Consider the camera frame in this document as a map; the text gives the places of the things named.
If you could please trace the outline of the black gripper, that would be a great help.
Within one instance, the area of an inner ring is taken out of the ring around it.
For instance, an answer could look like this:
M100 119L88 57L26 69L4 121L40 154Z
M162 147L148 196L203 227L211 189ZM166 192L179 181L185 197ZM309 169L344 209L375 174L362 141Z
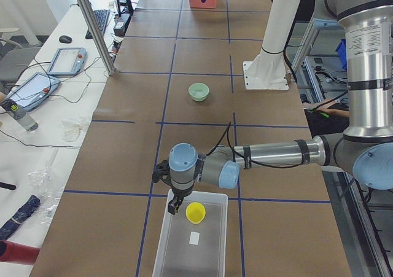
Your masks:
M174 194L174 197L168 203L168 212L170 214L177 214L179 207L181 206L181 202L184 200L185 197L189 196L192 193L193 187L189 187L184 190L172 187L171 190Z

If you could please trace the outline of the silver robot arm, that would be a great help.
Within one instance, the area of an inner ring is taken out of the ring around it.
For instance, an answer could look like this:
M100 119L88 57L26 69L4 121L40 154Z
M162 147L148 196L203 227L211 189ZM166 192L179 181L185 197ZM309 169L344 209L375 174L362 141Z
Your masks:
M215 146L199 154L187 143L169 153L167 210L176 214L196 182L232 189L241 169L335 166L379 190L392 188L392 0L316 0L315 12L345 30L349 126L310 140Z

